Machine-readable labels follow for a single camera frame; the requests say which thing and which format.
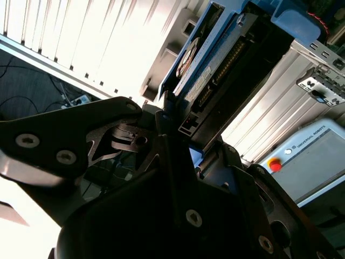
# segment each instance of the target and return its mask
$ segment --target screen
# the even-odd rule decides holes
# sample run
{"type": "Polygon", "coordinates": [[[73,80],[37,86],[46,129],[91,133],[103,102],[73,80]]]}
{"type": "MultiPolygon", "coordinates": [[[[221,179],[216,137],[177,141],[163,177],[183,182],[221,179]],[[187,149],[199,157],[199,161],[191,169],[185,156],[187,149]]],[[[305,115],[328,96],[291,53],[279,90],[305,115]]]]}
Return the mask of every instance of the screen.
{"type": "Polygon", "coordinates": [[[272,174],[296,203],[345,174],[345,140],[331,130],[272,174]]]}

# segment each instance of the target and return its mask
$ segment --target mounting hole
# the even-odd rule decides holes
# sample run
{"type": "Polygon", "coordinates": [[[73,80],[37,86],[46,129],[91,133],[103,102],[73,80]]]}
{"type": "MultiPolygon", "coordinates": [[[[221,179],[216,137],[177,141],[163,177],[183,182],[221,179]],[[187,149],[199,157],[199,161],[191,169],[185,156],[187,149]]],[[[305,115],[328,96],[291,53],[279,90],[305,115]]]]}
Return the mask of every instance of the mounting hole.
{"type": "Polygon", "coordinates": [[[61,150],[56,154],[56,159],[64,165],[72,165],[76,162],[77,156],[69,150],[61,150]]]}
{"type": "Polygon", "coordinates": [[[126,105],[128,108],[130,108],[131,110],[136,110],[136,107],[133,104],[127,103],[126,105]]]}
{"type": "Polygon", "coordinates": [[[289,230],[280,221],[273,221],[271,223],[272,234],[275,241],[284,249],[290,246],[291,238],[289,230]]]}
{"type": "Polygon", "coordinates": [[[185,213],[185,217],[187,219],[187,221],[193,225],[194,227],[201,227],[202,223],[203,223],[203,220],[200,216],[200,214],[193,210],[193,209],[189,209],[187,210],[187,212],[185,213]]]}
{"type": "Polygon", "coordinates": [[[139,138],[136,139],[135,143],[138,145],[138,146],[142,146],[142,145],[145,145],[147,143],[147,138],[141,136],[139,138]]]}
{"type": "Polygon", "coordinates": [[[273,245],[266,236],[259,236],[259,244],[266,252],[273,254],[273,245]]]}
{"type": "Polygon", "coordinates": [[[21,134],[16,137],[16,143],[20,147],[34,148],[39,145],[39,138],[32,134],[21,134]]]}

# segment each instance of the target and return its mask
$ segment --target bolt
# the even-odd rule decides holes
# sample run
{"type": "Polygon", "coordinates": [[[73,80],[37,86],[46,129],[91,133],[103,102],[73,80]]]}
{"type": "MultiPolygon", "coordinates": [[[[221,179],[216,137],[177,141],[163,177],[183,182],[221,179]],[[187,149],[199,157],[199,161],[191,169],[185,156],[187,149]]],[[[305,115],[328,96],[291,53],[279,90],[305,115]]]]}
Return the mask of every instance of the bolt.
{"type": "Polygon", "coordinates": [[[259,173],[265,174],[265,170],[263,170],[261,167],[258,167],[257,170],[259,171],[259,173]]]}
{"type": "Polygon", "coordinates": [[[266,252],[273,254],[273,245],[266,236],[259,236],[259,244],[266,252]]]}
{"type": "Polygon", "coordinates": [[[16,143],[20,147],[34,148],[39,145],[39,138],[32,134],[21,134],[16,137],[16,143]]]}
{"type": "Polygon", "coordinates": [[[232,146],[227,147],[232,153],[236,153],[236,149],[234,149],[232,146]]]}
{"type": "Polygon", "coordinates": [[[185,213],[185,217],[186,217],[187,221],[191,225],[193,225],[194,227],[199,228],[203,223],[203,220],[202,220],[200,214],[193,209],[187,210],[187,212],[185,213]]]}
{"type": "Polygon", "coordinates": [[[244,14],[241,14],[238,18],[237,18],[237,24],[238,26],[242,27],[243,22],[244,22],[244,14]]]}
{"type": "Polygon", "coordinates": [[[318,256],[318,259],[326,259],[326,257],[319,251],[316,252],[316,255],[318,256]]]}
{"type": "Polygon", "coordinates": [[[77,160],[77,156],[69,150],[61,150],[56,154],[56,159],[64,165],[71,165],[77,160]]]}

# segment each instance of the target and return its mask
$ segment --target floor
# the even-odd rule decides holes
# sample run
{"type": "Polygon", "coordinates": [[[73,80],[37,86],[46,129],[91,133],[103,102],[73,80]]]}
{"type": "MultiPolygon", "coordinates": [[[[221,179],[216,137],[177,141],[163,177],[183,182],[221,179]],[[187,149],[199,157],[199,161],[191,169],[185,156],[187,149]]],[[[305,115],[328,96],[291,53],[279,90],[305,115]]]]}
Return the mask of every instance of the floor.
{"type": "Polygon", "coordinates": [[[0,50],[1,119],[12,120],[58,110],[66,103],[63,91],[69,100],[85,93],[62,83],[64,88],[59,79],[0,50]]]}

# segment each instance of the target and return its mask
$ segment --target cable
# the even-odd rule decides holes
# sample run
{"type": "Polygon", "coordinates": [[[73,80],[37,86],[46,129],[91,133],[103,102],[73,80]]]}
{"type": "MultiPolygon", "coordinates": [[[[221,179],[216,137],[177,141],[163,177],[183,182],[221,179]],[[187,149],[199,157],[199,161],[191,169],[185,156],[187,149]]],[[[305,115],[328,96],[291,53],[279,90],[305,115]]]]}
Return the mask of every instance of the cable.
{"type": "Polygon", "coordinates": [[[31,70],[31,71],[34,71],[34,72],[37,72],[37,73],[47,74],[46,72],[39,71],[39,70],[36,70],[36,69],[31,69],[31,68],[26,67],[26,66],[7,66],[7,65],[1,65],[0,67],[13,67],[13,68],[17,68],[17,69],[27,69],[27,70],[31,70]]]}
{"type": "Polygon", "coordinates": [[[85,193],[87,192],[87,190],[90,188],[90,186],[91,186],[91,182],[90,182],[90,184],[88,185],[88,187],[85,189],[85,191],[83,192],[83,194],[82,194],[82,197],[84,197],[84,195],[85,195],[85,193]]]}
{"type": "Polygon", "coordinates": [[[50,81],[52,82],[53,86],[55,87],[55,89],[56,89],[60,94],[63,94],[62,91],[61,91],[60,89],[58,89],[58,87],[57,87],[56,84],[54,83],[52,77],[51,77],[49,74],[47,74],[47,75],[48,75],[50,81]]]}
{"type": "Polygon", "coordinates": [[[63,84],[62,84],[61,82],[60,82],[60,85],[61,85],[61,88],[63,89],[64,96],[65,96],[66,100],[68,101],[68,103],[69,103],[71,106],[73,106],[73,104],[71,103],[71,101],[70,101],[69,98],[67,97],[66,91],[65,91],[64,86],[63,86],[63,84]]]}
{"type": "Polygon", "coordinates": [[[55,101],[55,102],[49,104],[49,105],[47,106],[47,108],[44,109],[43,113],[45,113],[45,112],[46,112],[52,105],[54,105],[54,104],[64,105],[63,103],[61,103],[61,102],[59,102],[59,101],[55,101]]]}
{"type": "Polygon", "coordinates": [[[12,97],[10,97],[10,98],[7,98],[6,100],[4,100],[4,101],[0,104],[0,107],[3,106],[7,101],[9,101],[9,100],[11,100],[11,99],[13,99],[13,98],[24,98],[24,99],[28,100],[28,101],[31,102],[32,105],[35,107],[36,112],[39,113],[39,112],[38,112],[38,109],[37,109],[37,106],[34,104],[34,102],[33,102],[30,98],[25,97],[25,96],[12,96],[12,97]]]}
{"type": "Polygon", "coordinates": [[[312,12],[307,12],[307,14],[309,14],[309,15],[312,16],[312,17],[314,17],[316,20],[319,21],[319,23],[321,23],[321,25],[324,27],[325,32],[326,32],[327,37],[328,37],[328,36],[329,36],[329,30],[328,30],[327,24],[324,23],[324,21],[323,21],[320,17],[318,17],[316,14],[314,14],[314,13],[312,13],[312,12]]]}
{"type": "Polygon", "coordinates": [[[5,66],[5,67],[6,67],[6,68],[5,68],[5,71],[2,73],[2,75],[0,76],[0,78],[2,78],[2,77],[6,74],[7,69],[9,68],[9,65],[11,64],[12,60],[13,60],[13,57],[10,58],[10,61],[9,61],[9,62],[7,63],[7,65],[5,66]]]}
{"type": "MultiPolygon", "coordinates": [[[[30,68],[30,67],[25,67],[25,66],[10,66],[9,64],[12,62],[12,59],[13,59],[13,57],[10,59],[10,61],[9,61],[9,63],[8,63],[7,65],[0,65],[0,67],[6,67],[4,73],[0,76],[0,78],[3,77],[3,76],[6,74],[7,69],[8,69],[9,67],[18,68],[18,69],[26,69],[26,70],[34,71],[34,72],[37,72],[37,73],[46,74],[46,75],[49,76],[49,79],[50,79],[50,81],[52,82],[52,84],[53,84],[53,86],[55,87],[55,89],[56,89],[60,94],[63,94],[63,92],[62,92],[62,91],[56,86],[56,84],[54,83],[53,78],[52,78],[52,76],[51,76],[50,74],[48,74],[48,73],[46,73],[46,72],[44,72],[44,71],[32,69],[32,68],[30,68]]],[[[64,92],[65,92],[64,96],[65,96],[65,98],[68,100],[69,104],[71,104],[71,102],[69,101],[66,92],[69,93],[69,94],[75,94],[75,93],[77,93],[77,94],[82,94],[82,92],[79,92],[79,91],[75,90],[71,85],[65,85],[65,87],[63,87],[62,84],[65,84],[66,82],[60,80],[59,78],[55,78],[55,79],[57,80],[57,82],[61,83],[61,87],[63,88],[63,90],[64,90],[64,92]]]]}

